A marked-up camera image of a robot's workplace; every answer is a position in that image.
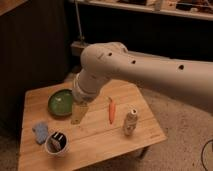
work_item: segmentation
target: gray carpet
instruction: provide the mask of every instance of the gray carpet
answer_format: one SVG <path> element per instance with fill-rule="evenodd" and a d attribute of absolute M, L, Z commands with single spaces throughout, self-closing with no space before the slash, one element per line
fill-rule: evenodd
<path fill-rule="evenodd" d="M 213 139 L 212 115 L 147 89 L 141 92 L 168 139 L 150 146 L 143 159 L 139 159 L 138 150 L 81 171 L 204 171 L 200 154 L 205 142 Z M 0 170 L 17 170 L 17 141 L 6 135 L 0 136 L 0 140 Z M 204 162 L 213 171 L 211 145 L 204 151 Z"/>

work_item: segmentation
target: carrot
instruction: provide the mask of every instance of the carrot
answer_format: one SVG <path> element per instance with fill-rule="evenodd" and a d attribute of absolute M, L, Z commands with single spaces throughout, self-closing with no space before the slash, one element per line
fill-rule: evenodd
<path fill-rule="evenodd" d="M 109 122 L 110 122 L 110 124 L 112 124 L 114 119 L 115 119 L 116 106 L 115 106 L 115 103 L 112 100 L 112 98 L 109 97 L 109 100 L 110 100 L 110 103 L 109 103 Z"/>

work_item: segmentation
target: sponge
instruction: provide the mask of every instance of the sponge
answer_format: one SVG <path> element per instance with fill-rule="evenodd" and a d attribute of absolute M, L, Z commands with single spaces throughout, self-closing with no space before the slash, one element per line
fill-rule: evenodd
<path fill-rule="evenodd" d="M 36 142 L 39 145 L 43 144 L 49 135 L 47 124 L 45 122 L 39 122 L 33 126 L 32 130 L 35 133 Z"/>

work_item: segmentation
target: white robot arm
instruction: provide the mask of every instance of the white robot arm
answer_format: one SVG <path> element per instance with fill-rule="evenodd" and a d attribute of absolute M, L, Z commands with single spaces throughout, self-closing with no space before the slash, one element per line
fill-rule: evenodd
<path fill-rule="evenodd" d="M 213 112 L 211 62 L 138 57 L 121 43 L 100 43 L 83 50 L 81 64 L 73 87 L 79 103 L 94 100 L 110 79 L 120 79 Z"/>

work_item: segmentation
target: green plate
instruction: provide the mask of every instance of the green plate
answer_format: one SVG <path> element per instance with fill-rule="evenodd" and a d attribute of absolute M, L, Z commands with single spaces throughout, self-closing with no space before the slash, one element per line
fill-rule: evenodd
<path fill-rule="evenodd" d="M 55 92 L 48 101 L 49 112 L 55 116 L 68 116 L 72 113 L 72 90 L 63 89 Z"/>

